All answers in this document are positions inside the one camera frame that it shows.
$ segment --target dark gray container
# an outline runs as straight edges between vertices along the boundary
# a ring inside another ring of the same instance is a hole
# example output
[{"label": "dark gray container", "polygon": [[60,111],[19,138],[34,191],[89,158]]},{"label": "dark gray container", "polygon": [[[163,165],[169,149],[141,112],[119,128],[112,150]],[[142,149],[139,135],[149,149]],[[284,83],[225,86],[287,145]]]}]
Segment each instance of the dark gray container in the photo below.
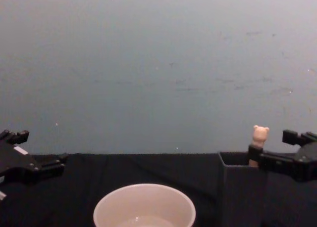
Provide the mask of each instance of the dark gray container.
[{"label": "dark gray container", "polygon": [[246,152],[220,152],[217,227],[260,227],[267,173],[249,167]]}]

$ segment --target black tablecloth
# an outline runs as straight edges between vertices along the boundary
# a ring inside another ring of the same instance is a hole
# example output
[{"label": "black tablecloth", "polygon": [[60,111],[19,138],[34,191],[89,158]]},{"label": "black tablecloth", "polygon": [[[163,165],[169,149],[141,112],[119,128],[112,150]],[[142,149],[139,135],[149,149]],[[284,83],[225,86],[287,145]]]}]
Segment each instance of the black tablecloth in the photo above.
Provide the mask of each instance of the black tablecloth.
[{"label": "black tablecloth", "polygon": [[[36,156],[43,160],[52,156]],[[26,186],[6,183],[0,190],[2,227],[93,227],[93,211],[109,192],[135,183],[165,184],[195,204],[197,226],[215,220],[216,154],[91,155],[73,154],[63,176]],[[317,182],[296,183],[270,174],[264,226],[316,227]]]}]

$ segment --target small bear toy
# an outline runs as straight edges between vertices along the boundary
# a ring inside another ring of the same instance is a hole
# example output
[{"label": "small bear toy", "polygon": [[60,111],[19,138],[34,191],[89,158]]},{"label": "small bear toy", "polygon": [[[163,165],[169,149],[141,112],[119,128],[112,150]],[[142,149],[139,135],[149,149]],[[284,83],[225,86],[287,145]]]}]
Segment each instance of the small bear toy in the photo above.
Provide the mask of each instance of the small bear toy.
[{"label": "small bear toy", "polygon": [[[253,127],[253,139],[251,144],[257,146],[259,149],[262,149],[267,139],[268,132],[269,132],[268,127],[260,127],[255,125]],[[258,167],[258,163],[250,159],[249,166]]]}]

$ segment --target light blue wall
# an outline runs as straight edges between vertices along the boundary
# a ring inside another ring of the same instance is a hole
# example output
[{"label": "light blue wall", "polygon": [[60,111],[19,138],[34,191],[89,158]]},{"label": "light blue wall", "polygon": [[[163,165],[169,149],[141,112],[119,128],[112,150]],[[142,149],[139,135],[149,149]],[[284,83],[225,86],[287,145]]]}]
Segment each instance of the light blue wall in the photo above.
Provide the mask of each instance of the light blue wall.
[{"label": "light blue wall", "polygon": [[0,129],[33,153],[247,150],[317,131],[317,0],[0,0]]}]

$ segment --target bowl rim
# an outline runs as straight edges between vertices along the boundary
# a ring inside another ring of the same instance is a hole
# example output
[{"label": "bowl rim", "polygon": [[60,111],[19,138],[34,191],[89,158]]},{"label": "bowl rim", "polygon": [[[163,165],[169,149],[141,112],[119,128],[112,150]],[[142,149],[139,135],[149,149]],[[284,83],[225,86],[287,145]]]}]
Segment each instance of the bowl rim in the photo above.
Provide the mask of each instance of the bowl rim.
[{"label": "bowl rim", "polygon": [[191,209],[191,213],[192,213],[192,216],[191,216],[191,219],[188,223],[187,226],[185,227],[192,227],[194,225],[194,222],[195,222],[195,219],[196,219],[196,208],[195,208],[195,205],[193,203],[193,201],[183,192],[181,192],[180,190],[177,190],[173,187],[170,187],[170,186],[167,186],[167,185],[162,185],[162,184],[156,184],[156,183],[139,183],[139,184],[132,184],[132,185],[128,185],[128,186],[123,186],[123,187],[120,187],[110,193],[108,193],[106,196],[104,196],[99,202],[98,204],[96,205],[95,209],[94,209],[94,224],[95,226],[99,227],[99,223],[97,221],[97,210],[98,208],[101,206],[102,202],[104,199],[108,198],[109,196],[112,196],[112,195],[115,195],[117,192],[119,191],[122,191],[122,190],[125,190],[125,189],[130,189],[130,188],[135,188],[135,187],[138,187],[138,186],[150,186],[150,187],[160,187],[160,188],[164,188],[164,189],[168,189],[168,190],[171,190],[179,195],[181,195],[189,204],[190,206],[190,209]]}]

